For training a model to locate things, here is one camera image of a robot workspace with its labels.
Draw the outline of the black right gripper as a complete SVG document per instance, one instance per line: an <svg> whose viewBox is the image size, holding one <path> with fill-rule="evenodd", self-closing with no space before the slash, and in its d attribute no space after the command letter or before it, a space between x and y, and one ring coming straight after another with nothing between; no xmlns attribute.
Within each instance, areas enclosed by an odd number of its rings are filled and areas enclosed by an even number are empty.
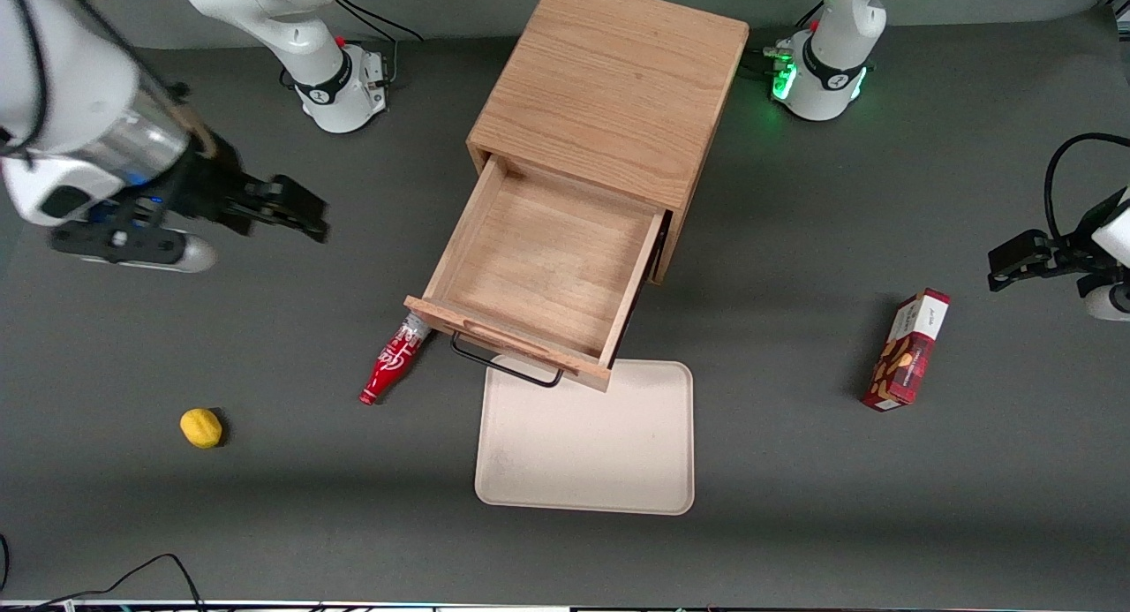
<svg viewBox="0 0 1130 612"><path fill-rule="evenodd" d="M191 134L186 150L168 171L134 186L132 222L158 227L173 213L250 233L264 208L273 225L302 231L311 241L328 241L322 198L306 193L290 177L252 178L229 142L218 138L214 145L214 156L207 156L200 138Z"/></svg>

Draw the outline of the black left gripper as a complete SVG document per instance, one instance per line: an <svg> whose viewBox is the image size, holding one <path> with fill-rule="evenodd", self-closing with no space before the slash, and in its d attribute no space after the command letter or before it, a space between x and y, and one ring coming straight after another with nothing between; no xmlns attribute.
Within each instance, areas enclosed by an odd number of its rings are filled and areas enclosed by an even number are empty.
<svg viewBox="0 0 1130 612"><path fill-rule="evenodd" d="M1066 235L1049 200L1049 227L1058 261L1093 273L1125 268L1125 196L1107 196L1090 207L1076 229ZM1048 278L1053 270L1048 241L1044 231L1022 231L989 251L989 290L1002 291L1012 283Z"/></svg>

